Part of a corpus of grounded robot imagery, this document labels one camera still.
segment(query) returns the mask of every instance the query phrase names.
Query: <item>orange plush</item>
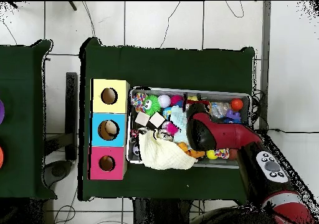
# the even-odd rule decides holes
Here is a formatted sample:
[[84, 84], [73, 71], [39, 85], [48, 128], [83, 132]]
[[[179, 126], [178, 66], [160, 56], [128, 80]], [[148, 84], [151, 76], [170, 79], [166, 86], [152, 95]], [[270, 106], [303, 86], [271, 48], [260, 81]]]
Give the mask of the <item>orange plush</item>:
[[179, 142], [177, 145], [185, 152], [185, 154], [193, 158], [200, 158], [202, 156], [205, 156], [204, 151], [195, 151], [193, 149], [188, 150], [188, 147], [184, 142]]

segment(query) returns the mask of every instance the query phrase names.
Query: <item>light blue cloth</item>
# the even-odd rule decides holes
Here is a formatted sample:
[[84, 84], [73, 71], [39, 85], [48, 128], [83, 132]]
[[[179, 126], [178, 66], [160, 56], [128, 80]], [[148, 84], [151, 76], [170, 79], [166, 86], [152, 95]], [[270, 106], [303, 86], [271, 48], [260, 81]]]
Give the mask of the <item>light blue cloth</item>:
[[191, 149], [188, 143], [186, 128], [187, 128], [187, 117], [186, 112], [179, 106], [173, 106], [171, 109], [170, 121], [179, 128], [179, 131], [174, 135], [173, 142], [185, 142], [188, 149]]

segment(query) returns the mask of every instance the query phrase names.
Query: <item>green tablecloth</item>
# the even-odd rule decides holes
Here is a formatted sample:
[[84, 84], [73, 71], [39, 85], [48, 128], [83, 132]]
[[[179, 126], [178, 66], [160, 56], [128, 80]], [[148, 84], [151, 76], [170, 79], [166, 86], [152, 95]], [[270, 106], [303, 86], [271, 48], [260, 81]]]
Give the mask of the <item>green tablecloth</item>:
[[0, 124], [4, 164], [0, 197], [55, 198], [41, 181], [43, 142], [42, 60], [51, 41], [31, 47], [0, 46]]
[[239, 169], [192, 167], [160, 171], [128, 164], [122, 181], [88, 180], [90, 79], [126, 80], [131, 86], [251, 94], [253, 57], [253, 48], [198, 51], [102, 47], [97, 39], [87, 39], [80, 51], [80, 118], [83, 121], [79, 133], [80, 144], [84, 147], [80, 149], [83, 170], [79, 166], [79, 192], [83, 198], [224, 199], [244, 203]]

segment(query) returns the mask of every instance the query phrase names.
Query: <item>green spiky ball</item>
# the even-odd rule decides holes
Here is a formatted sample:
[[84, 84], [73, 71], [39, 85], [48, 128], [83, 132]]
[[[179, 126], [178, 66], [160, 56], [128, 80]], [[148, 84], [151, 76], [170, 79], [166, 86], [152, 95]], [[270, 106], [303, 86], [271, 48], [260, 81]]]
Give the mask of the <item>green spiky ball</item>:
[[158, 102], [158, 97], [154, 95], [149, 95], [143, 102], [145, 113], [152, 116], [154, 113], [161, 111], [160, 103]]

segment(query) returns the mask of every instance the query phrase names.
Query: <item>blue box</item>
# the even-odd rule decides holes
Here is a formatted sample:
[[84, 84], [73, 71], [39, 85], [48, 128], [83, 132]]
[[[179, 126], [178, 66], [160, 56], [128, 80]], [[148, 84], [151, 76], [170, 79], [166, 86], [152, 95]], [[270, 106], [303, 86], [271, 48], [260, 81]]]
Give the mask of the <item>blue box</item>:
[[[118, 135], [112, 140], [104, 140], [98, 134], [98, 127], [102, 121], [114, 121], [120, 128]], [[93, 113], [92, 120], [92, 146], [115, 146], [125, 145], [126, 114]]]

